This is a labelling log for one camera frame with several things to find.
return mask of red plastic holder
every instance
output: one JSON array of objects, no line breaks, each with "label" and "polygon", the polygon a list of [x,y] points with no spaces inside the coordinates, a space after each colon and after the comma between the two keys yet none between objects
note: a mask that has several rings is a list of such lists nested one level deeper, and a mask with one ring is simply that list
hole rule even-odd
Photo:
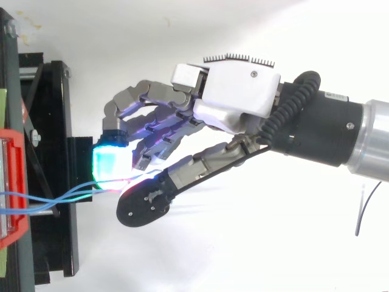
[{"label": "red plastic holder", "polygon": [[[0,143],[2,145],[2,157],[0,175],[3,176],[5,191],[26,193],[26,163],[24,159],[24,136],[22,133],[0,129]],[[11,209],[27,208],[27,199],[19,196],[6,196],[7,207]],[[4,219],[6,219],[7,234],[3,238],[0,236],[0,249],[14,243],[29,228],[27,215],[7,215],[2,216],[3,230]]]}]

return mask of robotic hand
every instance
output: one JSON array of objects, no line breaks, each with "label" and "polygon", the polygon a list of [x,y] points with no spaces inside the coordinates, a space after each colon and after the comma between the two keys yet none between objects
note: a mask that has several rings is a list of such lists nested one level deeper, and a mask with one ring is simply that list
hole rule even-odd
[{"label": "robotic hand", "polygon": [[[282,84],[273,67],[245,55],[209,57],[177,65],[173,86],[144,80],[106,104],[98,143],[125,147],[141,139],[133,151],[139,170],[153,157],[167,159],[184,136],[205,126],[234,135],[124,192],[117,206],[121,223],[148,224],[181,192],[269,150],[389,180],[389,103],[362,105],[319,91],[320,76],[312,71]],[[123,120],[146,102],[156,109]]]}]

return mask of white background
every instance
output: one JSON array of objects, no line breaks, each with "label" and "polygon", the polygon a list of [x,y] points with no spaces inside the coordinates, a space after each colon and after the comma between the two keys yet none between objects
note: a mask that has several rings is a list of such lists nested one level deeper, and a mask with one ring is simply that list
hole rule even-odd
[{"label": "white background", "polygon": [[[315,70],[323,90],[389,102],[387,1],[0,5],[19,20],[20,52],[43,51],[46,61],[72,68],[74,136],[97,139],[105,103],[124,88],[144,78],[168,83],[175,64],[226,52],[275,60],[282,81]],[[168,164],[229,139],[204,130],[184,139]],[[77,206],[80,271],[67,279],[52,273],[36,290],[387,291],[386,184],[354,236],[362,185],[370,192],[375,183],[344,167],[267,153],[185,192],[142,228],[117,221],[117,195],[97,196]]]}]

